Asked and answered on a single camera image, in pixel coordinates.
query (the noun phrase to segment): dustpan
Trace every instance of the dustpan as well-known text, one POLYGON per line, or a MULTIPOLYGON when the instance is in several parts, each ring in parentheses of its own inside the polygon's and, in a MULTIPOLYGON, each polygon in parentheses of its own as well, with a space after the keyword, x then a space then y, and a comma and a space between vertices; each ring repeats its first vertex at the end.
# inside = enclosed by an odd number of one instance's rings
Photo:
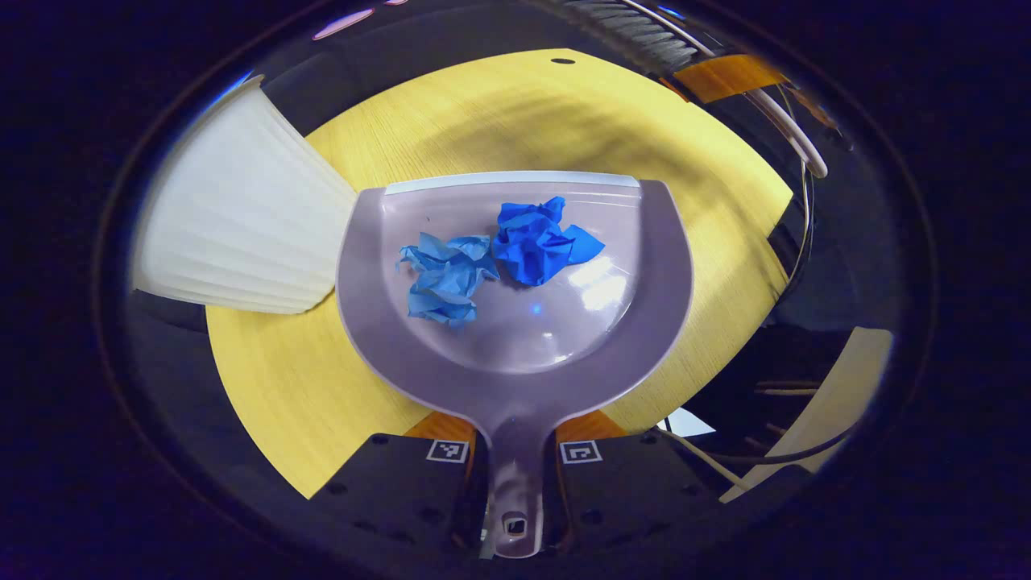
POLYGON ((351 341, 390 385, 468 420, 489 446, 489 541, 504 557, 540 550, 545 442, 563 421, 611 403, 666 356, 691 303, 692 262, 662 181, 570 171, 504 171, 361 192, 337 264, 337 302, 351 341), (605 243, 539 286, 487 280, 476 320, 455 330, 407 316, 415 273, 398 249, 497 232, 503 202, 566 199, 562 226, 605 243))

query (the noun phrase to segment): screw hole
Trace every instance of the screw hole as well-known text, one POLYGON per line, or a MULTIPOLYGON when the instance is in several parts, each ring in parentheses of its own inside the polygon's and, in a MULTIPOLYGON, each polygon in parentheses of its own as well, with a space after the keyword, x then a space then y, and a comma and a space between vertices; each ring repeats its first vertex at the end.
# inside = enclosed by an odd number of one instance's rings
POLYGON ((580 514, 580 521, 583 521, 588 525, 598 525, 599 523, 604 521, 604 519, 605 518, 601 515, 601 512, 599 512, 598 510, 587 510, 586 512, 580 514))
POLYGON ((358 530, 361 530, 361 531, 364 531, 364 532, 368 532, 369 534, 375 534, 376 533, 376 526, 374 526, 371 523, 365 521, 364 519, 360 519, 360 520, 356 521, 355 523, 353 523, 351 525, 354 525, 358 530))
POLYGON ((395 532, 395 533, 393 533, 393 534, 391 534, 391 535, 389 535, 387 537, 390 538, 391 540, 394 540, 396 542, 400 542, 402 544, 409 544, 409 545, 414 545, 415 544, 414 538, 412 538, 411 536, 408 536, 404 532, 395 532))
POLYGON ((630 536, 629 534, 623 534, 623 535, 617 536, 616 538, 612 538, 611 540, 609 540, 608 543, 605 544, 605 546, 611 548, 612 546, 619 546, 621 544, 626 544, 627 542, 630 542, 630 540, 632 540, 632 539, 633 539, 633 536, 630 536))
POLYGON ((644 537, 646 538, 648 536, 655 536, 656 534, 662 534, 667 530, 669 530, 669 524, 664 521, 653 523, 652 526, 647 528, 647 532, 644 533, 644 537))
POLYGON ((440 510, 434 508, 423 508, 419 511, 419 518, 431 525, 436 525, 443 521, 444 515, 440 510))

